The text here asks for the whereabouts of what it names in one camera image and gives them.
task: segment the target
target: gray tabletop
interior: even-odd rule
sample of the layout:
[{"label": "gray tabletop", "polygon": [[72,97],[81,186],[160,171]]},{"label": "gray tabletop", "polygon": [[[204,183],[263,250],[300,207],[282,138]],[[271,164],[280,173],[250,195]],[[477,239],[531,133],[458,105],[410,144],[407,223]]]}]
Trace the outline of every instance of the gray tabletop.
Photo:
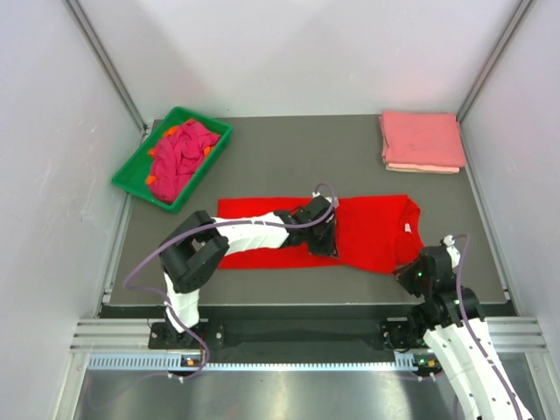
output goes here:
[{"label": "gray tabletop", "polygon": [[[193,211],[215,214],[219,198],[309,196],[328,181],[340,197],[408,194],[422,209],[420,234],[437,244],[471,234],[464,284],[480,301],[505,297],[465,171],[456,175],[387,171],[376,115],[232,118],[232,140],[179,214],[134,199],[112,305],[161,304],[126,291],[124,277]],[[159,262],[134,284],[164,288]],[[401,304],[416,300],[391,276],[348,267],[217,270],[200,292],[202,305]]]}]

